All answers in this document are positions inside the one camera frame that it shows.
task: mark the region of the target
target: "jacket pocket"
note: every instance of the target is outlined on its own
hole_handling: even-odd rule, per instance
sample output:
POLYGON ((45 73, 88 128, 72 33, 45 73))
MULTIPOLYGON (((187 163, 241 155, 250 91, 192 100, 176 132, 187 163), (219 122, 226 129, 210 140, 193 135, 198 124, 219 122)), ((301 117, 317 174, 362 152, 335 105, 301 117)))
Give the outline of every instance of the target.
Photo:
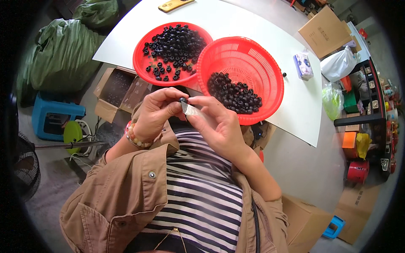
POLYGON ((88 253, 105 252, 110 223, 96 210, 82 203, 79 203, 78 206, 84 228, 82 250, 88 253))

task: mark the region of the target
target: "black bag strap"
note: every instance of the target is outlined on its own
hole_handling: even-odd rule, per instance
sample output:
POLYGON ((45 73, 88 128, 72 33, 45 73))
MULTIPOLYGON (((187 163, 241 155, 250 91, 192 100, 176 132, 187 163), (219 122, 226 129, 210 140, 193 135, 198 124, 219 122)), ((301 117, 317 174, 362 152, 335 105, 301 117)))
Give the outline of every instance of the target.
POLYGON ((254 227, 256 231, 256 253, 260 253, 260 229, 259 229, 259 218, 257 215, 257 207, 256 203, 252 196, 252 210, 253 210, 253 218, 254 218, 254 227))

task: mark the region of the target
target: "woman's left hand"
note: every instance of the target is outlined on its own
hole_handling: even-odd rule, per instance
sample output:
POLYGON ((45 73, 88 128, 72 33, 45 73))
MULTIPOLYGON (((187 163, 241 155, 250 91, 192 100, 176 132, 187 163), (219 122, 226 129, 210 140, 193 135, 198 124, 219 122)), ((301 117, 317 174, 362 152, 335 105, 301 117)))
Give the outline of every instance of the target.
POLYGON ((185 120, 179 98, 188 95, 176 88, 159 89, 147 95, 139 110, 138 121, 134 127, 134 135, 141 142, 153 141, 162 131, 163 125, 171 116, 185 120))

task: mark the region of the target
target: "striped shirt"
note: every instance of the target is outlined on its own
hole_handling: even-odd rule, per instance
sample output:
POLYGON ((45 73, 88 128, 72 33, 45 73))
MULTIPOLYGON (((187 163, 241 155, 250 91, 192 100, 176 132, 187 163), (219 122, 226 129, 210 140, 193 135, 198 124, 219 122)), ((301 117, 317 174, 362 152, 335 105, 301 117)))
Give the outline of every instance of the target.
MULTIPOLYGON (((202 252, 235 252, 242 189, 230 176, 231 162, 198 132, 179 131, 176 137, 180 149, 167 158, 168 204, 142 233, 167 234, 177 227, 186 244, 202 252)), ((180 239, 178 233, 172 235, 180 239)))

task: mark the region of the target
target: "jacket button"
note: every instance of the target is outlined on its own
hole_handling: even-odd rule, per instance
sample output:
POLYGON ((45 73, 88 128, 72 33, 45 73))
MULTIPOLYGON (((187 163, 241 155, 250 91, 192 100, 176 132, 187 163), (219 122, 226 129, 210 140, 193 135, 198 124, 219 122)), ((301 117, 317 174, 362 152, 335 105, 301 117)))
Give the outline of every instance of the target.
POLYGON ((119 221, 119 222, 118 222, 118 226, 119 226, 119 227, 125 227, 125 226, 126 226, 126 222, 125 222, 125 221, 119 221))
POLYGON ((150 177, 151 179, 156 178, 156 173, 155 173, 154 171, 149 172, 149 177, 150 177))

